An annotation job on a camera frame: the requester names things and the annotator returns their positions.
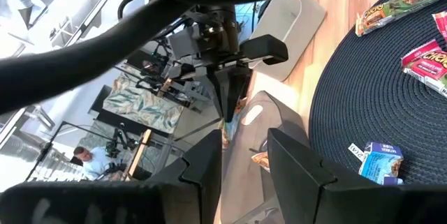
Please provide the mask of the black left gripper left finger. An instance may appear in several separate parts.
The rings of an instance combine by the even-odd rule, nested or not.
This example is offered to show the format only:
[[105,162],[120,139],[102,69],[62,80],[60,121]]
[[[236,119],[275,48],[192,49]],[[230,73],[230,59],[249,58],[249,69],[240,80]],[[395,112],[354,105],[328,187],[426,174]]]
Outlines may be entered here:
[[221,193],[221,131],[212,130],[147,180],[151,222],[213,223]]

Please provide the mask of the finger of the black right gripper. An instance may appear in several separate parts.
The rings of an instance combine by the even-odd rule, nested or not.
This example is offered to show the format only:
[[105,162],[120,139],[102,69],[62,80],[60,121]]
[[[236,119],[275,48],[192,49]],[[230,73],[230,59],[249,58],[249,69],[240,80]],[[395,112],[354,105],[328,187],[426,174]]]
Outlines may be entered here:
[[227,95],[225,90],[228,84],[228,71],[229,68],[223,68],[221,70],[211,70],[209,73],[212,100],[219,116],[225,121],[228,121]]
[[241,95],[245,94],[247,82],[251,78],[251,69],[248,67],[236,67],[229,76],[228,92],[228,121],[232,121],[235,108]]

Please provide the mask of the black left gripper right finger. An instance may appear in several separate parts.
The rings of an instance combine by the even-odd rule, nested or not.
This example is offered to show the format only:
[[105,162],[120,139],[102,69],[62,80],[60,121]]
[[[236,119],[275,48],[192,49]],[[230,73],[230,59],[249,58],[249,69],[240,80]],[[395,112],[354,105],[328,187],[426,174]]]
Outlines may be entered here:
[[322,167],[322,157],[278,128],[270,128],[268,158],[285,222],[315,223],[321,189],[336,181]]

